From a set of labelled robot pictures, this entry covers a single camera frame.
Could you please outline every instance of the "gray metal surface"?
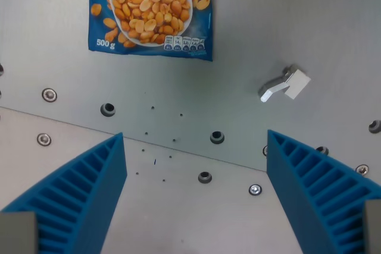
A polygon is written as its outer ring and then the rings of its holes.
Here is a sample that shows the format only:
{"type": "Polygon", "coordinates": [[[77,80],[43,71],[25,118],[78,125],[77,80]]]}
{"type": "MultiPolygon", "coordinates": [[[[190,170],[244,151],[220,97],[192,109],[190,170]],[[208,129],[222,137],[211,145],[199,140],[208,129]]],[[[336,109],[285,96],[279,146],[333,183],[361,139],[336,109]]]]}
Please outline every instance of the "gray metal surface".
{"type": "MultiPolygon", "coordinates": [[[[110,137],[3,108],[0,116],[0,209],[110,137]],[[52,145],[37,144],[41,130],[52,145]]],[[[302,254],[266,173],[130,139],[124,148],[128,176],[103,254],[302,254]],[[198,181],[202,171],[210,183],[198,181]],[[254,183],[260,196],[248,192],[254,183]]]]}
{"type": "Polygon", "coordinates": [[[381,168],[368,131],[381,108],[379,0],[213,0],[212,63],[88,51],[89,0],[3,7],[0,106],[259,170],[272,128],[353,168],[381,168]],[[293,63],[311,82],[294,101],[263,104],[260,86],[293,63]],[[111,118],[99,111],[107,102],[111,118]],[[214,131],[224,143],[210,142],[214,131]]]}

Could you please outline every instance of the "bolt hole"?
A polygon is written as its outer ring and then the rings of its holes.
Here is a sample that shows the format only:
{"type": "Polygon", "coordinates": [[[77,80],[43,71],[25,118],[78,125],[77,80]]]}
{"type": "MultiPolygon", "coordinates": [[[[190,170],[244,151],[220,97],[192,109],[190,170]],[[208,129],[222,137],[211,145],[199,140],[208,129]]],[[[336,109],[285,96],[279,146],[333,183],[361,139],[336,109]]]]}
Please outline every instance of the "bolt hole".
{"type": "Polygon", "coordinates": [[[106,117],[111,117],[115,115],[115,107],[112,104],[102,104],[101,114],[106,117]]]}
{"type": "Polygon", "coordinates": [[[203,178],[207,178],[209,176],[209,173],[208,172],[202,172],[202,173],[200,173],[200,176],[203,178]]]}
{"type": "Polygon", "coordinates": [[[376,124],[377,124],[377,121],[374,120],[371,124],[369,124],[369,127],[370,127],[370,128],[373,128],[373,127],[376,126],[376,124]]]}
{"type": "Polygon", "coordinates": [[[381,131],[381,121],[374,120],[371,124],[369,124],[369,132],[373,134],[377,134],[381,131]]]}
{"type": "Polygon", "coordinates": [[[201,172],[198,175],[198,181],[202,184],[208,184],[212,180],[212,175],[209,172],[201,172]]]}
{"type": "Polygon", "coordinates": [[[225,135],[221,131],[215,131],[211,134],[210,140],[213,144],[221,144],[225,141],[225,135]]]}

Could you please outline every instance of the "white block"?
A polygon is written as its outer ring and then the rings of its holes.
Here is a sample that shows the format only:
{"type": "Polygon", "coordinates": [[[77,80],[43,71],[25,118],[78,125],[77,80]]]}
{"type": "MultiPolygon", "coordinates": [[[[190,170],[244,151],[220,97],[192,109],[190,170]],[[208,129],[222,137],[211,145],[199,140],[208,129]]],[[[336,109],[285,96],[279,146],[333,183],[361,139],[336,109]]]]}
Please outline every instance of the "white block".
{"type": "Polygon", "coordinates": [[[305,86],[310,82],[310,78],[307,77],[305,73],[301,70],[297,70],[294,74],[288,79],[287,84],[290,86],[285,94],[292,99],[295,99],[296,96],[305,88],[305,86]]]}

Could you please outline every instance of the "blue packaging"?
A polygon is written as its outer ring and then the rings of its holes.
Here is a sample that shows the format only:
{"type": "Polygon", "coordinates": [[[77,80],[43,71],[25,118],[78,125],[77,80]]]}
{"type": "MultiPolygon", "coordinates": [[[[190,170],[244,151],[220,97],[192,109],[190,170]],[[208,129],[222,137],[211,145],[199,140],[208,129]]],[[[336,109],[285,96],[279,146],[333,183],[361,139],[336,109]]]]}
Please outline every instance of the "blue packaging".
{"type": "Polygon", "coordinates": [[[212,61],[211,0],[90,0],[89,49],[212,61]]]}

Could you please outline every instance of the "small hole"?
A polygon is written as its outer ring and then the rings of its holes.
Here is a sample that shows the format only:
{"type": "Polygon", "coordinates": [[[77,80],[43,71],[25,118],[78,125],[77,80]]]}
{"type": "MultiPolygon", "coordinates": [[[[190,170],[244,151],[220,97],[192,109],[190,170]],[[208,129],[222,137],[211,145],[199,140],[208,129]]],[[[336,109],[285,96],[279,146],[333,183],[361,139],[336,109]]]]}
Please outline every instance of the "small hole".
{"type": "Polygon", "coordinates": [[[213,144],[221,144],[225,141],[225,135],[221,131],[215,131],[211,134],[210,140],[213,144]]]}
{"type": "Polygon", "coordinates": [[[115,115],[115,107],[112,104],[102,104],[101,114],[106,117],[111,117],[115,115]]]}
{"type": "Polygon", "coordinates": [[[114,105],[112,105],[112,104],[106,104],[105,105],[105,109],[107,110],[107,111],[114,111],[114,105]]]}
{"type": "Polygon", "coordinates": [[[377,124],[377,121],[374,120],[371,124],[369,124],[369,127],[370,127],[370,128],[373,128],[373,127],[376,126],[376,124],[377,124]]]}
{"type": "Polygon", "coordinates": [[[215,131],[215,132],[212,133],[212,136],[213,136],[213,138],[218,139],[218,138],[221,137],[221,132],[219,132],[219,131],[215,131]]]}
{"type": "Polygon", "coordinates": [[[203,178],[207,178],[209,176],[209,173],[208,172],[202,172],[200,175],[203,178]]]}

